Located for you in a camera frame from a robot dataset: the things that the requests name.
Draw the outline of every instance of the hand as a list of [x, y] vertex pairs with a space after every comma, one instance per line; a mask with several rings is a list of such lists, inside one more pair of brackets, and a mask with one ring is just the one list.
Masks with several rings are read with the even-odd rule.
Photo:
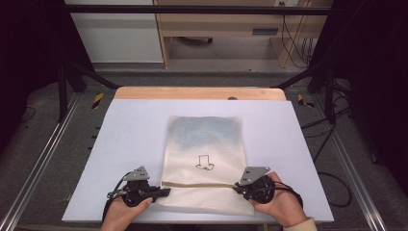
[[[268, 174], [268, 177], [274, 182], [282, 183], [275, 172]], [[280, 186], [279, 183], [275, 184], [276, 187], [285, 187], [283, 185]], [[285, 228], [295, 226], [308, 219], [296, 196], [290, 192], [275, 190], [275, 195], [268, 204], [261, 204], [254, 200], [249, 200], [249, 202], [256, 211], [274, 217]]]
[[153, 198], [149, 197], [142, 201], [136, 207], [128, 207], [121, 196], [112, 201], [105, 220], [102, 224], [101, 231], [123, 231], [132, 222], [132, 220], [152, 203]]

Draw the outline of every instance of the black drawing on cloth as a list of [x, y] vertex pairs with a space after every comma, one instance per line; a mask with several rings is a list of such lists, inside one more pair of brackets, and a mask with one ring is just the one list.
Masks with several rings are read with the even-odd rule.
[[210, 156], [203, 155], [198, 156], [198, 165], [196, 167], [203, 169], [203, 170], [212, 170], [214, 168], [213, 164], [210, 164]]

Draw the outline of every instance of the white cloth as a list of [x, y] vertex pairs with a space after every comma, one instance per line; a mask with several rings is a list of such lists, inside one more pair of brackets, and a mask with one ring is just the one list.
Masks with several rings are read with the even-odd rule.
[[242, 123], [238, 117], [172, 116], [169, 119], [159, 204], [197, 213], [253, 215], [254, 209], [232, 190], [246, 167]]

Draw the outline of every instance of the sleeve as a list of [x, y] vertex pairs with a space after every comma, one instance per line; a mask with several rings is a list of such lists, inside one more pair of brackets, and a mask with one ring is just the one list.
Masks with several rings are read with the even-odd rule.
[[284, 231], [318, 231], [315, 225], [315, 220], [313, 218], [309, 218], [295, 226], [284, 228]]

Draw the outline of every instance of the white wall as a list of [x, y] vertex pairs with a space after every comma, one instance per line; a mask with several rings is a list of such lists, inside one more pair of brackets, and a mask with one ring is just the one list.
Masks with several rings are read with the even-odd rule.
[[[151, 0], [65, 0], [66, 4], [152, 5]], [[154, 14], [72, 13], [93, 63], [162, 63]]]

